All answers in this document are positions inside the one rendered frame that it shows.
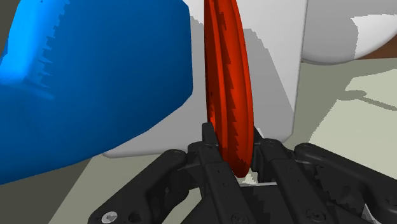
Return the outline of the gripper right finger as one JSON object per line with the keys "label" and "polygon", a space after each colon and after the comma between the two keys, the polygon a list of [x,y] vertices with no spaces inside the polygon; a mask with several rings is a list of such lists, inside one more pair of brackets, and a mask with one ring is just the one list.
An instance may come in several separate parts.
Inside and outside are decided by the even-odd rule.
{"label": "gripper right finger", "polygon": [[251,168],[275,181],[294,224],[397,224],[397,179],[311,143],[294,150],[254,131]]}

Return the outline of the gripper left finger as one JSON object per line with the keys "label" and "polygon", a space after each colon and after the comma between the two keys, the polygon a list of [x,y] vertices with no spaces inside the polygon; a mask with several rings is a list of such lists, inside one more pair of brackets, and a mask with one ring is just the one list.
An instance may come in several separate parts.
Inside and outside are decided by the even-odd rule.
{"label": "gripper left finger", "polygon": [[170,149],[131,179],[88,218],[88,224],[162,224],[190,190],[200,202],[180,224],[255,224],[230,166],[218,151],[211,123],[188,151]]}

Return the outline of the red plate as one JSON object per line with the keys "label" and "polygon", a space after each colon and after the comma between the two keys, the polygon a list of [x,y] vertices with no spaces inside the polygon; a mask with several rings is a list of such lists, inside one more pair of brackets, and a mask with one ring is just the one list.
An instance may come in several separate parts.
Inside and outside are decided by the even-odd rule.
{"label": "red plate", "polygon": [[233,173],[249,171],[254,113],[246,42],[236,0],[204,0],[207,119]]}

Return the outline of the white toilet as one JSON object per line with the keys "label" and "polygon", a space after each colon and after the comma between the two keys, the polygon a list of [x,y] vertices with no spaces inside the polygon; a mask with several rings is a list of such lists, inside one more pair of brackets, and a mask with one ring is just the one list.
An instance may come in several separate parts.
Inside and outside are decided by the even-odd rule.
{"label": "white toilet", "polygon": [[[203,0],[191,14],[193,92],[145,133],[106,152],[109,158],[185,150],[207,120]],[[251,75],[254,124],[264,136],[292,135],[301,62],[342,64],[374,52],[397,35],[397,0],[237,0]]]}

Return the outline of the blue blocky object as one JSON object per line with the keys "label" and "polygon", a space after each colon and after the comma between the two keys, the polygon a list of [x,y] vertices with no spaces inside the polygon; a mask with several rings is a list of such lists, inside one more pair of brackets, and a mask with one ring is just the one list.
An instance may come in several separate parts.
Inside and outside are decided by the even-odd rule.
{"label": "blue blocky object", "polygon": [[192,91],[183,0],[20,0],[0,57],[0,185],[116,148]]}

